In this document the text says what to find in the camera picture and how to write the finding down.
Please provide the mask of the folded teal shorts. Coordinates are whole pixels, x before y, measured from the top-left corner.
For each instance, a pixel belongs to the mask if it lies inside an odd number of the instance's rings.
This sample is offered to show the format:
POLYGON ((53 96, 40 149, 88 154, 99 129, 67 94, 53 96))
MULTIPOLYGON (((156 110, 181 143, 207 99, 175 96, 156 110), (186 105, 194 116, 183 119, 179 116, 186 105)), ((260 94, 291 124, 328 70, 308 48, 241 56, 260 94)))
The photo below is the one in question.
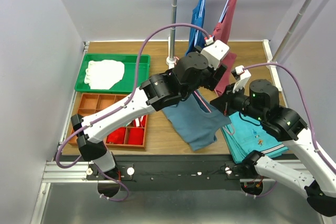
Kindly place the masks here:
POLYGON ((288 150, 281 142, 267 134, 257 120, 237 112, 230 115, 229 119, 231 124, 222 127, 221 132, 236 164, 240 164, 252 151, 259 151, 274 158, 288 150))

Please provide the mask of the maroon tank top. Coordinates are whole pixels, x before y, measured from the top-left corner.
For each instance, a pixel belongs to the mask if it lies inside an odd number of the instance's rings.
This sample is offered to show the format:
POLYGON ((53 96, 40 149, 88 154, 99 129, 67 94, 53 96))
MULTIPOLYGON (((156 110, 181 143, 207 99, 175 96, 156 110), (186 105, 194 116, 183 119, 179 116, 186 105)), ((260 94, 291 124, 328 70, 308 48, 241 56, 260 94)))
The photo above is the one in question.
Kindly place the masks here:
MULTIPOLYGON (((213 36, 215 40, 220 40, 225 44, 228 43, 230 31, 232 27, 232 21, 234 17, 234 12, 236 8, 237 0, 230 0, 229 1, 229 8, 225 15, 225 18, 222 23, 217 23, 214 28, 213 36)), ((215 88, 215 93, 217 95, 221 95, 226 86, 229 85, 229 79, 231 75, 232 67, 235 63, 237 55, 235 53, 229 52, 226 57, 221 61, 222 64, 227 66, 227 71, 222 76, 221 80, 219 81, 218 85, 215 88)))

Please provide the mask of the red white striped cloth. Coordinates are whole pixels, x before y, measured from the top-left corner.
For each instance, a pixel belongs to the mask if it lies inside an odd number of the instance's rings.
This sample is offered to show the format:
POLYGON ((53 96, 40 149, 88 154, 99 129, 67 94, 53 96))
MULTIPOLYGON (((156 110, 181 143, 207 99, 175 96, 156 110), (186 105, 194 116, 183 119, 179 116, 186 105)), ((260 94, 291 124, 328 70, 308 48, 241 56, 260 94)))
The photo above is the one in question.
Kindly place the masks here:
POLYGON ((141 116, 127 123, 125 126, 129 127, 145 127, 146 125, 146 115, 141 116))

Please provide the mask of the red cloth in organizer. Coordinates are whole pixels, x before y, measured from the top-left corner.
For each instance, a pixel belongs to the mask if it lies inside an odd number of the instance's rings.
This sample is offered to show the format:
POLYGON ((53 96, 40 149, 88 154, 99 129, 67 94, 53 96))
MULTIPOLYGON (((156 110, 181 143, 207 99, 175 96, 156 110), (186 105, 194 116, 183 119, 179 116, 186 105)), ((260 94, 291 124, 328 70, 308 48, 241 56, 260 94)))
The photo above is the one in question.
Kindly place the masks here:
POLYGON ((107 136, 107 144, 117 145, 143 145, 144 128, 121 127, 107 136))

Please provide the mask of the left grey rack pole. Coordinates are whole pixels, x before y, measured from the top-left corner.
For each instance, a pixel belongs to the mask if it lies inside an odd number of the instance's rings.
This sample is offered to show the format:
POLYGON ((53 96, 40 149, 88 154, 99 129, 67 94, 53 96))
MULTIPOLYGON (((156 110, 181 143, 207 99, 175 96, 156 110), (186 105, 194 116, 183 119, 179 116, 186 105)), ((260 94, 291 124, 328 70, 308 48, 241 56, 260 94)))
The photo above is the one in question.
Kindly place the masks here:
MULTIPOLYGON (((176 23, 176 13, 177 13, 177 0, 172 0, 172 11, 171 11, 171 23, 176 23)), ((172 27, 170 29, 170 36, 168 37, 168 51, 169 55, 166 59, 166 64, 169 68, 173 68, 175 65, 175 57, 174 57, 174 50, 175 50, 175 28, 172 27)))

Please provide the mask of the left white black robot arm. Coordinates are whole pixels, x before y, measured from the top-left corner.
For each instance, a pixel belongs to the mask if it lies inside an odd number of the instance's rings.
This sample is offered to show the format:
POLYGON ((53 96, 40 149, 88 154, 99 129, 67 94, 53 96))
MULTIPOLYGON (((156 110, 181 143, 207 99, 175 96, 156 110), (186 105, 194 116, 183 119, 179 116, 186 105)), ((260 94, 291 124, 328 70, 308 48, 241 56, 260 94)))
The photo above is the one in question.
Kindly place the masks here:
POLYGON ((131 94, 106 109, 89 116, 72 116, 81 157, 94 162, 104 179, 112 179, 117 165, 104 138, 136 118, 196 97, 200 87, 213 91, 227 69, 222 63, 226 55, 221 51, 190 52, 174 68, 152 75, 131 94))

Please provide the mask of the royal blue tank top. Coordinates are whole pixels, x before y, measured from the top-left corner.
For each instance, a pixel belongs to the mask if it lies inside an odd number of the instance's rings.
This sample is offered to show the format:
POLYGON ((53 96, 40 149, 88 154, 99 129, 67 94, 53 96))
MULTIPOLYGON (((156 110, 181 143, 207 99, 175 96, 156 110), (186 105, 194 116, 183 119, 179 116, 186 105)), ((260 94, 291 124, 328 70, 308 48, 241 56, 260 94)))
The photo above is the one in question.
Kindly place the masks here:
MULTIPOLYGON (((192 12, 192 25, 203 27, 205 19, 205 3, 206 0, 198 0, 197 5, 192 12)), ((205 40, 203 33, 195 28, 191 28, 189 33, 188 49, 185 55, 192 52, 196 46, 203 48, 204 45, 205 40)))

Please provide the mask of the right grey rack pole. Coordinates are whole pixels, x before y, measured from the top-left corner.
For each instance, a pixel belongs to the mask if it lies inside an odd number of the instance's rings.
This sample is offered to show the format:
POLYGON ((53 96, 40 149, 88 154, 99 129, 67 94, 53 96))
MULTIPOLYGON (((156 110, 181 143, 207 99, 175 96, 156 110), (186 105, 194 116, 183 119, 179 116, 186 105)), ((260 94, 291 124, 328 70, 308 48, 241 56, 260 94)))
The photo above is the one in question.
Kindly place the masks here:
POLYGON ((300 10, 298 11, 295 19, 293 20, 291 26, 289 27, 288 31, 286 32, 286 35, 284 36, 284 38, 282 39, 279 47, 277 48, 276 52, 274 55, 272 55, 271 59, 268 59, 268 62, 276 62, 277 57, 280 56, 280 54, 282 53, 283 49, 285 48, 285 46, 287 45, 291 35, 293 34, 294 30, 296 29, 296 27, 298 26, 299 22, 301 21, 304 13, 306 12, 309 4, 311 3, 312 0, 305 0, 302 7, 300 8, 300 10))

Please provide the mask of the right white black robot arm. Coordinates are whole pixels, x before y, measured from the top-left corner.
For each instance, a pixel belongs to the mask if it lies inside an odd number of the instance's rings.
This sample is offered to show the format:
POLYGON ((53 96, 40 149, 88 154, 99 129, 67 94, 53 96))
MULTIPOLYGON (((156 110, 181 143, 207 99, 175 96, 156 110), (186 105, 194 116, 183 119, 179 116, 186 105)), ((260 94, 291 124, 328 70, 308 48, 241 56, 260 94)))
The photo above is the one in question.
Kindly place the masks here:
POLYGON ((239 112, 261 123, 262 128, 301 161, 308 174, 289 168, 260 151, 250 152, 241 165, 249 178, 257 174, 271 178, 304 196, 308 204, 326 217, 335 216, 335 162, 313 142, 312 130, 301 116, 279 104, 278 89, 268 80, 259 79, 249 85, 249 95, 236 84, 210 104, 225 115, 239 112))

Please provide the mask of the right white rack foot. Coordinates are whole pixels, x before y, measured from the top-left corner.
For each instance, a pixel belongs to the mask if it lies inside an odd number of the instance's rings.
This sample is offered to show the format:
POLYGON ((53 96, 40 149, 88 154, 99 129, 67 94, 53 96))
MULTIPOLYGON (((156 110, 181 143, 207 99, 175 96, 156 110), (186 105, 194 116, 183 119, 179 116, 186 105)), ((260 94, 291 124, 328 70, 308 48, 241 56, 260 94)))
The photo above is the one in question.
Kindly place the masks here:
MULTIPOLYGON (((267 60, 268 63, 270 63, 271 60, 273 59, 273 55, 272 55, 272 52, 271 52, 271 49, 270 49, 269 40, 264 39, 262 41, 262 44, 263 44, 263 49, 264 49, 266 60, 267 60)), ((279 92, 281 92, 282 91, 282 86, 281 86, 281 83, 280 83, 280 79, 279 79, 279 76, 278 76, 278 71, 276 69, 276 66, 267 66, 267 68, 270 71, 273 84, 277 87, 279 92)))

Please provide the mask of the orange compartment organizer box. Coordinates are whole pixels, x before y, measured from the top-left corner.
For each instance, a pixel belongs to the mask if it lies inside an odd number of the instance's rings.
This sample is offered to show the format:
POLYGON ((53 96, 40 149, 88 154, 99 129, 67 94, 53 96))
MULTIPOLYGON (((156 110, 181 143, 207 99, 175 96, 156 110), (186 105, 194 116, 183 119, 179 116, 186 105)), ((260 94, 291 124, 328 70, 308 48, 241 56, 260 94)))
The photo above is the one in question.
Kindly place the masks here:
MULTIPOLYGON (((93 93, 82 93, 77 106, 77 114, 82 116, 89 116, 98 113, 107 107, 113 105, 114 103, 125 98, 124 94, 93 94, 93 93)), ((144 142, 143 145, 117 145, 117 144, 107 144, 107 137, 103 139, 107 147, 110 148, 122 148, 122 149, 134 149, 134 150, 144 150, 145 149, 145 139, 146 139, 146 128, 147 122, 144 128, 144 142)))

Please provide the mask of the green plastic tray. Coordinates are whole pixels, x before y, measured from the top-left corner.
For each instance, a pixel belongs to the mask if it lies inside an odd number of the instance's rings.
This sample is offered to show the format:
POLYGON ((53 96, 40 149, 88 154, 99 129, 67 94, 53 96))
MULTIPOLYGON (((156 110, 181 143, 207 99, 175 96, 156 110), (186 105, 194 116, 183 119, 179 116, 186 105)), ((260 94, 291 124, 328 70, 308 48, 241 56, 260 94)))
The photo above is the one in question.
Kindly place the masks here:
POLYGON ((149 55, 142 55, 140 63, 136 66, 137 55, 130 54, 86 54, 83 58, 78 78, 75 84, 77 92, 89 93, 116 93, 127 94, 131 93, 134 86, 135 71, 138 70, 137 85, 140 85, 149 77, 151 57, 149 55), (115 60, 124 63, 125 73, 123 79, 116 83, 109 90, 91 90, 88 84, 84 83, 85 70, 88 67, 89 61, 115 60))

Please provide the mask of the grey rack pole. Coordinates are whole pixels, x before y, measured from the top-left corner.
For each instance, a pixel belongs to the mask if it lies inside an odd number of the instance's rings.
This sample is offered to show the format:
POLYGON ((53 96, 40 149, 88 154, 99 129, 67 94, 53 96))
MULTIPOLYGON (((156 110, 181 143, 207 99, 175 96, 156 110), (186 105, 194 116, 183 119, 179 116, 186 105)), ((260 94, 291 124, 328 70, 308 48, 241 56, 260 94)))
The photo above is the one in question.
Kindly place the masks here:
POLYGON ((279 47, 277 48, 276 52, 274 55, 272 55, 271 59, 268 59, 268 62, 276 62, 277 57, 280 56, 280 54, 282 53, 283 49, 285 48, 285 46, 287 45, 291 35, 293 34, 294 30, 296 29, 296 27, 298 26, 299 22, 301 21, 304 13, 306 12, 309 4, 311 3, 312 0, 305 0, 302 7, 300 8, 300 10, 298 11, 295 19, 293 20, 291 26, 289 27, 288 31, 286 32, 286 35, 284 36, 284 38, 282 39, 279 47))
MULTIPOLYGON (((172 11, 171 11, 171 23, 176 23, 176 13, 177 13, 177 0, 172 0, 172 11)), ((170 29, 170 36, 168 37, 168 51, 169 55, 166 59, 166 64, 169 68, 173 68, 175 65, 175 57, 174 57, 174 50, 175 50, 175 28, 172 27, 170 29)))

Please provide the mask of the grey-blue tank top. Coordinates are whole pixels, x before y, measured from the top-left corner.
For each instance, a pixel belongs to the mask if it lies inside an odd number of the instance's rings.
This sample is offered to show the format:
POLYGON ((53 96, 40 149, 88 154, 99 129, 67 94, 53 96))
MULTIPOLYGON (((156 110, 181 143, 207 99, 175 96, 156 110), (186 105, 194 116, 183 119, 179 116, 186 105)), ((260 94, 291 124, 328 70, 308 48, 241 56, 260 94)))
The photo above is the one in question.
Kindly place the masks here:
POLYGON ((211 106, 206 100, 205 103, 211 109, 210 113, 192 93, 185 101, 162 109, 175 131, 192 151, 198 151, 216 142, 215 133, 223 126, 231 124, 228 116, 211 106))

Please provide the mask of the pink wire hanger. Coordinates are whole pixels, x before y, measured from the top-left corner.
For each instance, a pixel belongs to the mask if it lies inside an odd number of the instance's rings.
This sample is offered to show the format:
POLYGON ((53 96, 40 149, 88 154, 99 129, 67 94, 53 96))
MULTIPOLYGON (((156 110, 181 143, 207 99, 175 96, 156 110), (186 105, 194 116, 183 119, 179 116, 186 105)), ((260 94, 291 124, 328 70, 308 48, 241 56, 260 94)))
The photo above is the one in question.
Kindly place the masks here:
MULTIPOLYGON (((203 106, 206 108, 206 110, 210 113, 211 109, 207 106, 207 104, 205 103, 205 100, 202 99, 202 96, 199 94, 198 91, 194 91, 194 94, 197 96, 197 98, 200 100, 200 102, 203 104, 203 106)), ((232 128, 232 132, 225 126, 223 126, 221 128, 221 132, 224 133, 226 132, 228 135, 234 135, 235 134, 235 128, 232 124, 230 124, 231 128, 232 128)))

